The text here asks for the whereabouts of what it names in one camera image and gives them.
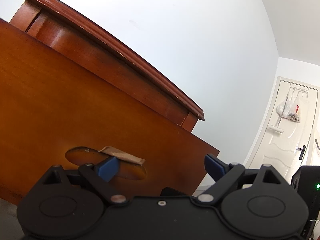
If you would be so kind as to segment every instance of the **wood grain surface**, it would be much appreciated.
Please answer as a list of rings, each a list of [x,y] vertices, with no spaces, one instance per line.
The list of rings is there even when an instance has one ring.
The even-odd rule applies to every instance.
[[[203,110],[142,57],[100,26],[59,0],[26,0],[30,15],[41,12],[28,26],[28,34],[54,48],[172,122],[182,125],[191,112],[204,120]],[[29,8],[21,6],[10,21],[28,25]],[[193,126],[184,126],[191,131]]]
[[[111,180],[127,197],[167,186],[192,194],[205,175],[204,156],[219,152],[2,20],[0,91],[0,198],[12,203],[51,165],[77,168],[65,158],[77,146],[113,146],[146,160],[145,179]]]

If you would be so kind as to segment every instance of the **white wall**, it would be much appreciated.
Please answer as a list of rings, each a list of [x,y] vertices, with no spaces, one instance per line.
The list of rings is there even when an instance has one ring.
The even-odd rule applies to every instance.
[[[310,85],[320,87],[320,66],[314,65],[311,63],[307,63],[307,62],[303,62],[303,61],[299,61],[299,60],[280,57],[278,59],[274,84],[273,84],[273,87],[271,90],[271,94],[270,94],[270,98],[269,98],[268,106],[266,108],[265,115],[263,117],[263,120],[260,124],[260,128],[259,128],[258,133],[256,135],[256,138],[252,144],[252,147],[250,148],[250,151],[249,151],[244,163],[246,163],[247,160],[249,159],[249,156],[250,156],[250,154],[253,150],[253,147],[254,147],[254,145],[258,139],[258,136],[260,134],[262,125],[263,125],[265,118],[266,118],[267,111],[270,107],[271,99],[273,96],[273,91],[274,91],[274,88],[276,85],[276,80],[277,80],[278,76],[297,80],[297,81],[300,81],[303,83],[307,83]],[[318,131],[320,131],[320,118],[319,117],[318,117],[317,129],[318,129]]]
[[[201,108],[193,133],[243,163],[273,84],[278,52],[261,0],[61,0],[112,33]],[[23,0],[0,0],[9,21]],[[206,178],[202,184],[211,184]]]

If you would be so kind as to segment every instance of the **wooden molding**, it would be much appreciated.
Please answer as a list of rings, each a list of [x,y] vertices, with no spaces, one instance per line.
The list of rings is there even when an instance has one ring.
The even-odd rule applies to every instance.
[[[188,109],[197,119],[204,121],[203,110],[191,100],[184,92],[176,85],[162,75],[150,63],[140,57],[132,49],[127,47],[116,37],[95,24],[93,21],[83,16],[76,10],[59,0],[25,0],[32,3],[43,10],[48,11],[54,16],[63,21],[68,22],[77,30],[81,31],[88,38],[97,42],[114,56],[126,62],[130,67],[145,76],[159,89],[168,94],[171,98],[177,101]]]

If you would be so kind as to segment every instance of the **door handle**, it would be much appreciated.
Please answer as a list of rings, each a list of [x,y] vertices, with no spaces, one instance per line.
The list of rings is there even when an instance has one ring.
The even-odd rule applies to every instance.
[[[306,146],[304,145],[302,148],[298,147],[297,149],[301,151],[300,156],[299,156],[299,160],[302,160],[302,157],[303,157],[304,152],[306,150]]]

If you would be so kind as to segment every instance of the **circular indentation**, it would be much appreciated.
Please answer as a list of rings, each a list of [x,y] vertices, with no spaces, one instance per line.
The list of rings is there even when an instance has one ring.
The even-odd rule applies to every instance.
[[[198,200],[201,202],[211,202],[214,200],[214,197],[210,194],[201,194],[198,196]]]
[[[127,198],[124,195],[113,195],[110,200],[114,203],[123,203]]]
[[[65,196],[55,196],[42,201],[40,211],[48,217],[65,217],[73,213],[77,208],[77,202]]]
[[[248,209],[256,216],[272,218],[284,212],[285,204],[276,197],[257,196],[249,200]]]
[[[167,204],[167,202],[164,201],[164,200],[158,201],[158,205],[159,205],[159,206],[165,206],[166,204]]]

